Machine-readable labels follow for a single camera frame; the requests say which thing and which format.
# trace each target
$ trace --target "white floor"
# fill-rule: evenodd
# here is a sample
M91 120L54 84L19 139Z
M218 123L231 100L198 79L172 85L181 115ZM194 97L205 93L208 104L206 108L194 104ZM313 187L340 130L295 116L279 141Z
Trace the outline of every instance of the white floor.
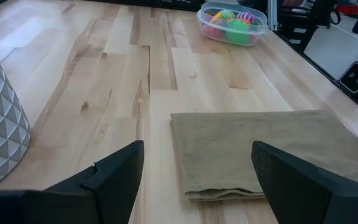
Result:
M339 79L349 66L358 61L358 34L352 32L355 18L342 16L340 24L316 30L305 54Z

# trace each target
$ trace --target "wood knot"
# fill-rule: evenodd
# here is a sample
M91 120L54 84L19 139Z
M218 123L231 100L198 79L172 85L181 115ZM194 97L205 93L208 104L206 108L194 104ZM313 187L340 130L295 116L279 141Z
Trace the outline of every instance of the wood knot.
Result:
M87 101L85 101L85 102L82 104L81 110L87 110L89 107L90 107L89 103L88 103Z

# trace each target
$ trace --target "black cable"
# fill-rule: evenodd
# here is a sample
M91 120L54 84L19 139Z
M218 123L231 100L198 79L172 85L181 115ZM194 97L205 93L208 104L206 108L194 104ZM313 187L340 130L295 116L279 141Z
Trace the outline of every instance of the black cable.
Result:
M338 11L338 8L333 9L333 12L335 12L335 15L337 17L337 22L334 22L333 18L331 17L331 15L329 15L329 20L332 24L334 25L338 25L341 22L341 14Z

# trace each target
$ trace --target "pink ball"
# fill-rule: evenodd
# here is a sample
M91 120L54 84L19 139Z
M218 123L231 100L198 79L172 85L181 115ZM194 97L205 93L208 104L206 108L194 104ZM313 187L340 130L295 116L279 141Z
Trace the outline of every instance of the pink ball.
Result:
M221 26L223 24L222 20L217 20L215 22L216 25ZM204 24L201 27L201 31L203 34L209 36L209 37L217 37L217 38L223 38L224 37L224 32L221 29L215 28L215 27L211 27L207 24Z
M249 22L255 22L256 21L255 16L250 11L238 13L237 19L247 19Z
M249 43L250 44L254 44L254 43L256 43L258 40L259 40L259 35L251 35L250 37L249 37Z

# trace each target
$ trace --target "table surface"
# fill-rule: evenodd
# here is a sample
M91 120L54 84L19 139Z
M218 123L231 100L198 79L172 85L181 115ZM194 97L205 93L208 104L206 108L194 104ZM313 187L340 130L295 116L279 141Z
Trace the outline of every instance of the table surface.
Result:
M274 33L253 47L215 42L194 12L9 0L0 61L32 126L0 189L45 189L143 139L130 223L277 222L265 199L184 198L170 113L325 109L358 135L358 106Z

